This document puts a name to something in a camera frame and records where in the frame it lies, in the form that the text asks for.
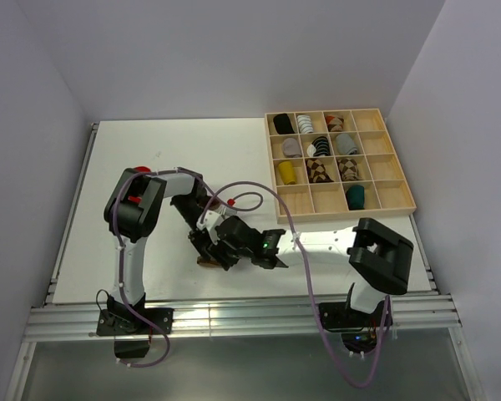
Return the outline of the dark green reindeer sock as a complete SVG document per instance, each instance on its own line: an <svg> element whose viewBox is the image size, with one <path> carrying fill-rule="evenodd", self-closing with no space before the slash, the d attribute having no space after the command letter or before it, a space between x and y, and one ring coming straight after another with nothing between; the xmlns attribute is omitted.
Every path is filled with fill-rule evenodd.
<svg viewBox="0 0 501 401"><path fill-rule="evenodd" d="M365 188L362 185L352 185L346 190L347 206L350 211L365 209Z"/></svg>

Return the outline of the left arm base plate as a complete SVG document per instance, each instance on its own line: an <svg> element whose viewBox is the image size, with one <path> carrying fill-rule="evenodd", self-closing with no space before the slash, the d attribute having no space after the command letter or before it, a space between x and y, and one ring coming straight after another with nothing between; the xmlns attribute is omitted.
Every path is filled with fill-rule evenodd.
<svg viewBox="0 0 501 401"><path fill-rule="evenodd" d="M100 337L159 334L159 330L151 326L153 323L165 334L172 331L174 309L170 307L134 309L142 318L134 315L124 304L117 302L99 314L96 334Z"/></svg>

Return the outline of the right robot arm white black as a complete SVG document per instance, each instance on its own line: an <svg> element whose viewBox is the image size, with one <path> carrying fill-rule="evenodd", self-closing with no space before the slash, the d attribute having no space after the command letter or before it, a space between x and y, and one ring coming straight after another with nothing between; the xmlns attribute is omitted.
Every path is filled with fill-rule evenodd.
<svg viewBox="0 0 501 401"><path fill-rule="evenodd" d="M222 266L240 259L264 269L288 268L306 263L350 266L361 278L349 289L345 305L348 322L361 326L386 296L407 293L413 243L381 222L362 218L355 226L335 231L258 231L237 216L207 216L197 226L204 229L221 255Z"/></svg>

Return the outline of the brown striped sock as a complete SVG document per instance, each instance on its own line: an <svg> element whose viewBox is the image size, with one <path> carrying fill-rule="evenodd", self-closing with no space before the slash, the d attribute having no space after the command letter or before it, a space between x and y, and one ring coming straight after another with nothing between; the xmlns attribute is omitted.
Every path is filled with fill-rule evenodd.
<svg viewBox="0 0 501 401"><path fill-rule="evenodd" d="M207 195L200 202L200 205L205 207L207 201L211 199L212 197ZM219 207L220 202L218 200L213 200L209 210L216 211ZM221 258L222 252L219 246L211 240L210 234L207 231L203 231L200 239L200 256L197 258L197 264L203 267L222 268Z"/></svg>

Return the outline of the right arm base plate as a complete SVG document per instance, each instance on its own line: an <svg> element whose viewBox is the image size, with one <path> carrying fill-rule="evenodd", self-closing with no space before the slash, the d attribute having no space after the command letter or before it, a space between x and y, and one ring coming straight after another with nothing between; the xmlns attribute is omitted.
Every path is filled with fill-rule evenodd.
<svg viewBox="0 0 501 401"><path fill-rule="evenodd" d="M351 309L346 302L321 302L318 304L321 325L328 332L347 332L378 327L383 310L384 301L380 301L372 313Z"/></svg>

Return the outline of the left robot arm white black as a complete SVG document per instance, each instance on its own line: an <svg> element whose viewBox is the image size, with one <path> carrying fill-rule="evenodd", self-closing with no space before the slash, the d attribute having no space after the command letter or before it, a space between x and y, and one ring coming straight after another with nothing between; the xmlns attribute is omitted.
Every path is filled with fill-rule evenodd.
<svg viewBox="0 0 501 401"><path fill-rule="evenodd" d="M155 173L148 168L127 168L107 205L104 220L118 249L114 289L107 306L126 333L137 333L146 323L143 267L146 241L159 219L163 200L180 213L191 230L209 200L203 176L176 169Z"/></svg>

